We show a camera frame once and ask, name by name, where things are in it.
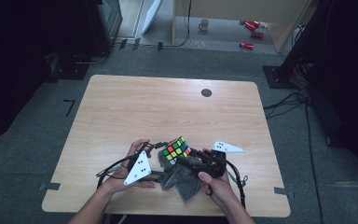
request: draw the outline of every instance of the rubik's cube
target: rubik's cube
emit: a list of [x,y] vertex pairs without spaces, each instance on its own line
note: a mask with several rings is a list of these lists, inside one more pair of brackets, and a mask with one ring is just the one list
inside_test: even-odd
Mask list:
[[167,160],[172,164],[176,164],[176,158],[178,156],[186,158],[190,154],[190,147],[186,143],[183,137],[179,137],[175,140],[172,140],[167,147],[162,150],[162,154],[167,158]]

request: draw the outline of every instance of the black tape mark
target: black tape mark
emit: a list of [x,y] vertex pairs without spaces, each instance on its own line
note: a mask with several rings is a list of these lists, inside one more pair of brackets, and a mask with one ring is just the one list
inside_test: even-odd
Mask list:
[[157,51],[161,51],[163,48],[163,44],[162,42],[158,42],[158,48],[157,48]]
[[64,102],[71,102],[71,106],[69,106],[68,112],[66,112],[66,117],[68,117],[69,114],[72,111],[72,108],[74,107],[74,104],[75,104],[76,100],[65,100],[65,99],[63,99],[63,101]]
[[295,194],[293,192],[287,192],[286,189],[281,189],[281,188],[274,187],[274,193],[286,195],[290,199],[295,198]]
[[133,44],[133,49],[132,50],[137,50],[138,49],[139,42],[141,42],[141,38],[136,38],[135,43]]
[[124,49],[127,45],[127,40],[128,39],[124,39],[123,41],[121,41],[121,44],[120,44],[120,49]]
[[39,190],[42,191],[47,191],[48,189],[59,190],[60,186],[61,184],[59,183],[47,183],[47,184],[42,183],[39,185]]

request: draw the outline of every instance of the red object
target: red object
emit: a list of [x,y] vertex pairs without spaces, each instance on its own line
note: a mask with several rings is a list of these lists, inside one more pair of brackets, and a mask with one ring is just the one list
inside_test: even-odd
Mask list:
[[260,22],[258,21],[251,21],[251,23],[255,26],[255,28],[260,27]]
[[241,42],[240,43],[240,48],[243,48],[243,49],[253,49],[253,44],[250,44],[250,43],[245,43],[245,42]]
[[255,30],[255,26],[252,24],[251,21],[246,21],[243,25],[252,32]]
[[264,36],[264,33],[261,33],[261,32],[252,32],[251,33],[251,37],[253,37],[253,38],[263,38],[263,36]]

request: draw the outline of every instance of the wire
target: wire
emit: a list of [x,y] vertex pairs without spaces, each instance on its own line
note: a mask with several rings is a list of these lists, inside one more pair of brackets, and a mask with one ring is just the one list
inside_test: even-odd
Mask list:
[[330,15],[331,15],[331,10],[332,10],[333,5],[334,5],[334,1],[335,1],[335,0],[333,0],[333,1],[331,2],[330,9],[328,10],[326,27],[325,27],[325,29],[324,29],[324,45],[325,45],[326,40],[327,40],[328,24],[329,24],[329,22],[330,22]]
[[108,55],[108,53],[105,53],[104,56],[99,60],[99,61],[96,61],[96,62],[90,62],[90,63],[79,63],[79,62],[75,62],[77,64],[96,64],[96,63],[100,63],[101,61],[103,61],[106,56]]
[[[191,3],[192,3],[192,0],[190,0],[190,3],[188,5],[187,22],[186,22],[186,18],[184,17],[185,27],[187,28],[187,34],[186,34],[185,39],[183,40],[183,42],[180,45],[168,45],[168,46],[164,46],[164,48],[179,48],[179,47],[182,47],[185,43],[187,43],[188,40],[190,40]],[[139,46],[140,47],[157,47],[157,45],[139,45]]]
[[[264,106],[263,109],[271,109],[272,108],[272,111],[266,115],[266,119],[271,119],[273,117],[277,117],[277,116],[286,114],[289,111],[295,109],[296,107],[299,107],[300,105],[305,104],[309,100],[309,97],[306,97],[304,94],[300,93],[303,90],[305,90],[305,88],[302,88],[302,89],[298,90],[297,92],[290,93],[288,96],[284,97],[277,104]],[[287,101],[287,99],[289,99],[292,96],[296,96],[296,99]],[[276,108],[278,108],[279,106],[283,106],[283,105],[294,105],[294,106],[292,106],[290,109],[288,109],[282,113],[272,115],[275,112]]]
[[308,114],[308,103],[305,104],[305,114],[306,114],[306,118],[307,118],[308,144],[309,144],[309,149],[310,149],[310,165],[312,168],[313,183],[315,184],[316,198],[318,200],[319,217],[321,219],[321,224],[324,224],[324,213],[322,210],[322,203],[321,203],[321,198],[320,198],[320,194],[319,194],[318,179],[316,178],[315,164],[313,161],[312,142],[310,139],[310,118],[309,118],[309,114]]
[[224,158],[218,158],[218,157],[214,157],[215,159],[218,159],[220,161],[223,161],[225,163],[227,163],[232,171],[234,172],[234,175],[235,175],[235,180],[234,182],[237,184],[237,187],[240,191],[240,199],[241,199],[241,204],[242,206],[246,209],[246,204],[245,204],[245,193],[243,192],[243,187],[246,185],[246,181],[248,180],[248,176],[246,175],[243,180],[241,180],[241,175],[240,175],[240,172],[238,171],[237,167],[235,167],[234,164],[232,164],[231,162],[229,162],[228,160],[224,159]]
[[358,162],[356,162],[356,165],[355,165],[355,167],[354,167],[354,170],[353,170],[353,173],[352,173],[352,175],[351,175],[351,179],[350,179],[350,181],[352,181],[352,180],[353,180],[354,175],[356,174],[356,171],[357,171],[357,164],[358,164]]
[[297,32],[297,34],[296,34],[296,38],[294,38],[294,37],[295,37],[295,31],[296,31],[296,30],[294,30],[294,31],[292,32],[292,48],[293,48],[293,46],[295,45],[295,43],[297,42],[297,40],[300,38],[300,36],[302,35],[302,33],[303,33],[305,27],[306,27],[306,25],[298,25],[298,26],[297,26],[297,29],[299,29],[299,30],[298,30],[298,32]]
[[108,168],[102,170],[100,173],[97,174],[98,177],[100,177],[100,179],[98,180],[98,185],[97,185],[97,189],[101,186],[101,184],[103,183],[103,180],[104,178],[108,175],[110,177],[112,177],[111,175],[108,174],[109,170],[112,168],[112,167],[115,167],[117,166],[118,164],[124,162],[124,161],[127,161],[127,160],[130,160],[134,157],[134,155],[131,155],[131,156],[128,156],[124,159],[121,159],[115,163],[113,163],[112,165],[110,165]]

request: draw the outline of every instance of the person's right hand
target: person's right hand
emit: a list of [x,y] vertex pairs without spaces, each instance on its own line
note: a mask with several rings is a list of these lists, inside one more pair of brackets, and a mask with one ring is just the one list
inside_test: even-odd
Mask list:
[[220,208],[224,209],[224,207],[226,207],[229,203],[232,202],[234,198],[237,197],[229,184],[227,171],[225,171],[223,176],[217,178],[212,178],[205,172],[199,172],[199,178],[202,181],[202,191],[204,191],[206,194],[211,194],[211,188],[211,199]]

